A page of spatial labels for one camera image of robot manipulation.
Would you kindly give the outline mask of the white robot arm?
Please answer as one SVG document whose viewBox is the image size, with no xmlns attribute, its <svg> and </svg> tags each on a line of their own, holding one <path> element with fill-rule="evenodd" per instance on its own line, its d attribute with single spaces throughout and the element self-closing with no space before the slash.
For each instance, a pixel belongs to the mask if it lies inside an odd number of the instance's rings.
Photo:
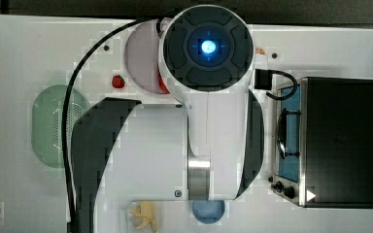
<svg viewBox="0 0 373 233">
<path fill-rule="evenodd" d="M 247 24 L 224 7 L 190 7 L 168 23 L 158 67 L 174 103 L 108 97 L 74 126 L 75 233 L 125 233 L 134 203 L 246 190 L 262 161 L 251 147 L 263 145 L 254 49 Z"/>
</svg>

